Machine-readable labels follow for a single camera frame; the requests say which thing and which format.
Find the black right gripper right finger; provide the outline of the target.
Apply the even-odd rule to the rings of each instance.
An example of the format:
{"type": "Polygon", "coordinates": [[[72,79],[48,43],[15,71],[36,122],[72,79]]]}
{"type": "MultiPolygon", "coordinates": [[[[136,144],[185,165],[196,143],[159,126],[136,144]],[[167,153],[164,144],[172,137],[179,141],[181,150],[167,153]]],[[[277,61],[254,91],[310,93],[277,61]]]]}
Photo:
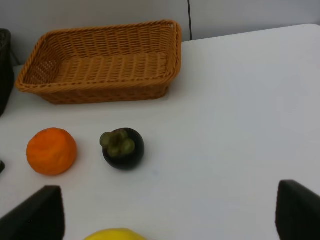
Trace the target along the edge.
{"type": "Polygon", "coordinates": [[[281,240],[319,240],[320,196],[294,180],[281,180],[275,225],[281,240]]]}

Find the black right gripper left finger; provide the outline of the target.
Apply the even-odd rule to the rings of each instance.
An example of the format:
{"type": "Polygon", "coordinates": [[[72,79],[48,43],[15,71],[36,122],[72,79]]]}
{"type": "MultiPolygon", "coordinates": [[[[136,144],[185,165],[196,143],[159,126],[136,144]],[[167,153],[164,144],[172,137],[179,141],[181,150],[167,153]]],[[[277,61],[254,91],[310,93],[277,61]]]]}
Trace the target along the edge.
{"type": "Polygon", "coordinates": [[[62,240],[65,211],[62,189],[46,185],[0,219],[2,240],[62,240]]]}

